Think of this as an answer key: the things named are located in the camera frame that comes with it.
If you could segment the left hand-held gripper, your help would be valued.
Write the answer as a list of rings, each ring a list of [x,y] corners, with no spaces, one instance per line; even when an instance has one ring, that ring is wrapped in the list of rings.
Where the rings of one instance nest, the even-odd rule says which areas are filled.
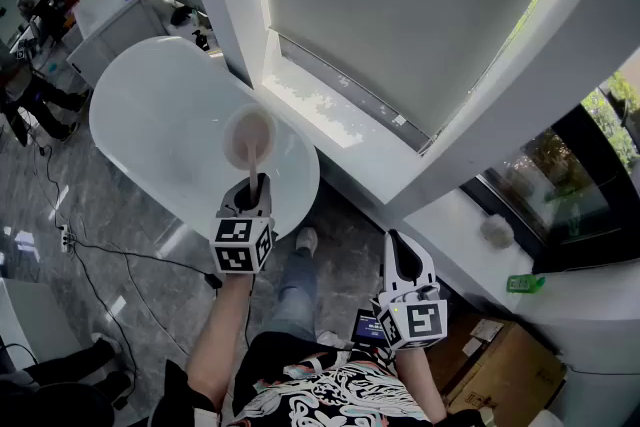
[[[254,210],[248,211],[251,189],[245,178],[224,194],[212,221],[209,243],[219,273],[257,274],[274,248],[271,180],[264,172],[257,178]]]

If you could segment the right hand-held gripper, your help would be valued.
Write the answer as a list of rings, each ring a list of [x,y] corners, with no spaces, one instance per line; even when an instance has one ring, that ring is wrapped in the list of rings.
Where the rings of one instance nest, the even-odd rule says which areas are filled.
[[[433,283],[432,257],[418,242],[395,229],[385,234],[384,241],[386,292],[370,300],[374,315],[391,350],[429,347],[447,336],[448,308],[447,301],[440,298],[440,285]],[[398,291],[409,285],[421,287]]]

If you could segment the beige scoop ladle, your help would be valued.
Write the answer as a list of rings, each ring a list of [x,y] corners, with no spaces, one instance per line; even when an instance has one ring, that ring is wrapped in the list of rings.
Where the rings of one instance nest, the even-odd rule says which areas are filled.
[[[258,166],[270,155],[275,134],[275,121],[259,104],[241,107],[225,125],[224,155],[233,167],[248,173],[251,206],[259,199]]]

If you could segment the white oval bathtub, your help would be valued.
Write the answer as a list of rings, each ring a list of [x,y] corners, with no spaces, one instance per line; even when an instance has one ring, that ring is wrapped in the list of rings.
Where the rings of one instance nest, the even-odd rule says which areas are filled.
[[[90,132],[136,185],[203,237],[227,190],[244,178],[224,155],[229,119],[267,104],[219,58],[182,37],[154,37],[106,68]]]

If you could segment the person's right forearm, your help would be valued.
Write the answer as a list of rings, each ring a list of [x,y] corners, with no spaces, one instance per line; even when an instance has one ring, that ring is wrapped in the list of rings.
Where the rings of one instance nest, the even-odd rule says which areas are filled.
[[[432,424],[447,417],[443,399],[434,382],[423,348],[401,350],[396,353],[395,366],[399,380]]]

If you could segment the small black chest monitor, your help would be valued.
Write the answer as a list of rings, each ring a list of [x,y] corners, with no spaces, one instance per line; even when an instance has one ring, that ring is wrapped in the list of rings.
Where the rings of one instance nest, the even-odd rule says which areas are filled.
[[[359,309],[354,322],[351,341],[356,345],[387,348],[384,330],[372,311]]]

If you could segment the person's grey shoe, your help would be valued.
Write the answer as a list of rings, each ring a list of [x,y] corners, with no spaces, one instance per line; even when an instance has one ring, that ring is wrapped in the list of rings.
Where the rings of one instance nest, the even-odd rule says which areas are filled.
[[[295,250],[313,257],[318,247],[318,235],[312,227],[302,227],[296,236]]]

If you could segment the grey fluffy sponge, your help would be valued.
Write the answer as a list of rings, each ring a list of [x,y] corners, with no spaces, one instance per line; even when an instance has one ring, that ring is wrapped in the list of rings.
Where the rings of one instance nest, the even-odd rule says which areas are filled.
[[[514,231],[507,220],[494,214],[487,217],[480,226],[484,239],[497,250],[510,247],[515,240]]]

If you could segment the person's blue jeans legs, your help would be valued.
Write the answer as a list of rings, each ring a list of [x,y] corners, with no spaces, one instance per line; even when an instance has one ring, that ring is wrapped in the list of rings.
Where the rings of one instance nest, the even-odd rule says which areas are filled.
[[[273,313],[260,333],[284,333],[315,342],[317,289],[313,253],[309,248],[298,248],[286,261]]]

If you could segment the green plastic bottle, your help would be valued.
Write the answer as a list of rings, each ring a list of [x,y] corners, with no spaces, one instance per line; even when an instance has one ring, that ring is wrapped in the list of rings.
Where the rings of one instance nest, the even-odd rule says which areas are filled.
[[[534,274],[511,275],[506,282],[506,291],[517,294],[534,294],[545,284],[544,276]]]

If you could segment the person's black patterned shirt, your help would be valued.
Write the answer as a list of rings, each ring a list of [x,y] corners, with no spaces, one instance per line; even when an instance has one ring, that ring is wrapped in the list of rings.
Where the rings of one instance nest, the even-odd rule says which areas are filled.
[[[265,332],[235,377],[228,427],[485,427],[463,410],[434,425],[375,351]]]

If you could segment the brown cardboard box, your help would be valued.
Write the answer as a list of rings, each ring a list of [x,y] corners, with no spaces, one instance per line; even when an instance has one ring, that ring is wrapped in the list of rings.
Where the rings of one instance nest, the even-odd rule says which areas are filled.
[[[561,387],[565,365],[513,321],[466,313],[426,355],[447,412],[488,408],[499,427],[527,427]]]

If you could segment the dark framed glass window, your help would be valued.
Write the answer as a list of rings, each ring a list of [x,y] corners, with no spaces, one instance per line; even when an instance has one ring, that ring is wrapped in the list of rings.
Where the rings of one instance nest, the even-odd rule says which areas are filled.
[[[461,189],[536,274],[640,260],[640,91],[615,72]]]

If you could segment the white cabinet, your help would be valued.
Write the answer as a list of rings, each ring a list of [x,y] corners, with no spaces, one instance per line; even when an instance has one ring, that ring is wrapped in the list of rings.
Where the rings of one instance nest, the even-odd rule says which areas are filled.
[[[82,41],[67,63],[90,87],[126,49],[167,34],[151,0],[80,0],[72,12]]]

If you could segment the white table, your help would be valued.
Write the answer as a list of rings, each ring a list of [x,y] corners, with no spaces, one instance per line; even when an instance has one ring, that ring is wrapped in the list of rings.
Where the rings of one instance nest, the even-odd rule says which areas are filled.
[[[22,370],[81,349],[51,289],[43,283],[0,278],[0,346],[9,367]]]

